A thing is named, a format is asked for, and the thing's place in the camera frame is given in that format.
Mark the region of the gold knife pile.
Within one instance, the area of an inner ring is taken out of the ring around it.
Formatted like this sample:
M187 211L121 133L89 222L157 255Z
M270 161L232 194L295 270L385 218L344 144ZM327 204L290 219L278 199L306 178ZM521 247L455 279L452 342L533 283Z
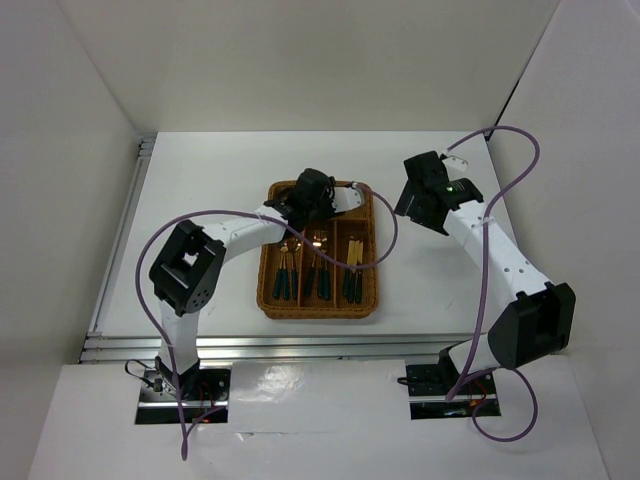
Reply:
M346 264L349 264L349 265L351 265L354 262L353 260L354 242L355 242L355 239L353 236L351 236L348 242L348 250L347 250L347 257L346 257ZM351 288L351 267L347 267L344 270L343 287L342 287L342 294L344 298L349 297L350 288Z
M351 243L351 264L357 265L358 263L358 251L359 251L359 241L353 240ZM356 269L350 269L350 281L349 281L349 290L348 290L348 300L350 303L354 303L355 300L355 289L356 289Z

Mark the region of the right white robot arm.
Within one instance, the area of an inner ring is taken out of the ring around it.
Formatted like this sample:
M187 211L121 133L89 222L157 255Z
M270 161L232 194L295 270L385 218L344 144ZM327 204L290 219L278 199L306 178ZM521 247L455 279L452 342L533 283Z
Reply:
M404 162L407 182L396 214L455 239L479 268L488 271L487 290L500 309L478 340L460 342L439 354L436 379L460 391L476 372L514 369L568 346L576 295L555 284L520 252L488 214L478 188L450 179L443 156L434 151Z

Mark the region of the gold spoon pile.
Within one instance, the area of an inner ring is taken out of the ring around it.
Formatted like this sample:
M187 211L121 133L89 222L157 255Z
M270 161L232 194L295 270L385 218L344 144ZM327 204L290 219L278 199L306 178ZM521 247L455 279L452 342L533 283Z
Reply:
M283 255L283 273L282 273L282 297L284 300L291 298L290 273L288 266L289 242L285 240L281 247Z

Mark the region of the gold spoon green handle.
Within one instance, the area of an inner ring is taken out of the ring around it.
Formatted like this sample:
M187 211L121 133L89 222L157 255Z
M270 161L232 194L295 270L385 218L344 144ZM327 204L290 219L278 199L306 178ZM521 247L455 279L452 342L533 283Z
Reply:
M277 269L277 273L276 273L276 277L275 277L275 282L274 282L274 286L273 286L273 290L272 290L272 296L274 299L283 299L282 297L282 273L283 273L283 255L282 255L282 250L281 247L283 246L283 242L285 240L283 240L282 242L279 243L279 253L280 253L280 257L279 257L279 264L278 264L278 269Z
M297 238L289 239L289 253L291 254L291 294L292 298L297 301L299 297L299 269L298 269L298 252L301 243Z

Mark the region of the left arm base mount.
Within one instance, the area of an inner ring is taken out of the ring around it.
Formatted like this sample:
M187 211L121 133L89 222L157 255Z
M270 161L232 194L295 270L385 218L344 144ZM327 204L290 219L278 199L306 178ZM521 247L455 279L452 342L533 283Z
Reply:
M128 360L124 372L140 382L135 423L137 425L178 424L175 389L162 375L140 360ZM228 422L228 399L231 370L211 368L200 372L193 387L182 394L185 421L188 425Z

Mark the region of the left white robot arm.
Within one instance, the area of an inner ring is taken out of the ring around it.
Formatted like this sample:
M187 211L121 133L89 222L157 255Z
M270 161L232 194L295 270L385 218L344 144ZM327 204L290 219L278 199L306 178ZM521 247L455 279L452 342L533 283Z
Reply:
M307 168L293 187L249 215L209 227L184 219L173 228L149 278L161 312L156 368L163 388L174 398L186 399L197 390L199 312L212 300L224 264L288 240L312 220L332 218L337 213L334 197L335 179Z

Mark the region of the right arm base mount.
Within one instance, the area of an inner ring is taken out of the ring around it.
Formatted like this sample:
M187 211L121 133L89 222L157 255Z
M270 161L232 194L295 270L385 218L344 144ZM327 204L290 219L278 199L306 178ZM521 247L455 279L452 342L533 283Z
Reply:
M497 389L491 374L467 382L457 396L445 401L448 388L435 364L407 365L396 382L407 388L412 420L471 418L501 415Z

